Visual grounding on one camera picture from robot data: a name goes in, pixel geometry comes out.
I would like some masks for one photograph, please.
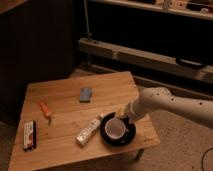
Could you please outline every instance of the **black saucer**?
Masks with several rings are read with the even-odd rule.
[[[121,119],[121,121],[123,121],[123,123],[126,126],[126,132],[125,134],[119,138],[118,140],[112,140],[105,132],[105,125],[107,123],[108,120],[110,120],[111,118],[114,118],[115,113],[110,113],[107,116],[105,116],[101,122],[100,125],[100,132],[101,132],[101,136],[103,137],[103,139],[110,145],[112,146],[123,146],[123,145],[127,145],[129,144],[135,137],[135,133],[136,133],[136,128],[135,128],[135,124],[129,124],[129,119],[125,118],[125,119]]]

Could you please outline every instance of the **wood grain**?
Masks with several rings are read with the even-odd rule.
[[[79,103],[80,89],[93,90],[91,103]],[[75,137],[99,114],[124,107],[138,96],[131,73],[121,72],[30,84],[17,130],[9,170],[38,170],[53,166],[125,153],[160,143],[149,116],[136,123],[136,137],[123,147],[111,147],[99,133],[81,148]],[[53,112],[52,124],[43,116],[38,101],[44,100]],[[37,123],[37,148],[23,151],[23,124]]]

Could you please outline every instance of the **tiled floor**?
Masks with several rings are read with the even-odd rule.
[[[92,73],[77,69],[72,76]],[[204,151],[213,147],[213,130],[195,124],[166,111],[155,111],[151,118],[161,144],[145,150],[139,162],[133,162],[136,152],[95,159],[47,170],[78,171],[190,171],[200,170]],[[15,129],[0,123],[0,171],[6,171],[15,138]],[[205,158],[205,171],[213,170],[213,151]]]

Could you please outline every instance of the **metal shelf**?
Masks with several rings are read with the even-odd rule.
[[[111,4],[111,5],[120,5],[124,7],[135,8],[135,9],[163,12],[163,13],[169,13],[169,14],[177,14],[177,15],[194,17],[194,18],[205,19],[205,20],[213,20],[213,14],[211,13],[196,12],[192,10],[178,10],[178,9],[171,9],[171,8],[163,8],[163,6],[160,6],[160,5],[145,4],[141,2],[133,2],[133,1],[126,1],[126,0],[89,0],[89,1]]]

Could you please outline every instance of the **black cable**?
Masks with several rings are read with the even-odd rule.
[[[202,159],[201,159],[201,171],[204,171],[204,158],[205,158],[206,154],[211,150],[213,150],[213,147],[207,149],[205,151],[205,153],[203,153],[203,156],[202,156]]]

